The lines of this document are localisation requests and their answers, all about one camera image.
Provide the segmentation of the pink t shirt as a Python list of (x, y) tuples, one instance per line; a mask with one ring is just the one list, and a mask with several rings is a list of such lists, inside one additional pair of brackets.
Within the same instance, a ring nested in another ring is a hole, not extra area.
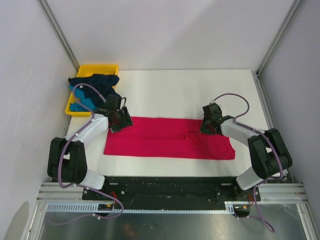
[(108, 132), (104, 155), (229, 161), (236, 157), (230, 139), (200, 131), (202, 120), (133, 116), (133, 125)]

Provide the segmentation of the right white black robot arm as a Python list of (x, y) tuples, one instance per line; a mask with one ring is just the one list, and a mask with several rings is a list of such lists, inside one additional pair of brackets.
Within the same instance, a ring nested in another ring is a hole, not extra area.
[(260, 130), (230, 115), (223, 116), (220, 106), (215, 102), (204, 106), (202, 110), (201, 133), (228, 137), (248, 147), (251, 167), (237, 176), (230, 188), (230, 194), (235, 200), (242, 201), (248, 196), (249, 189), (264, 181), (281, 179), (284, 170), (293, 165), (292, 157), (277, 129)]

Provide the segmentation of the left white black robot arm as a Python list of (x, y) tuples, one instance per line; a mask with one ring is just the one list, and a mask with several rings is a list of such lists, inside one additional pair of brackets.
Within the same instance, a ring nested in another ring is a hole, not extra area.
[(103, 175), (88, 168), (86, 147), (105, 131), (117, 133), (133, 126), (126, 102), (126, 97), (109, 95), (103, 105), (93, 111), (90, 119), (74, 133), (64, 138), (55, 137), (50, 143), (47, 175), (60, 184), (92, 188), (98, 199), (107, 199), (111, 188), (104, 184)]

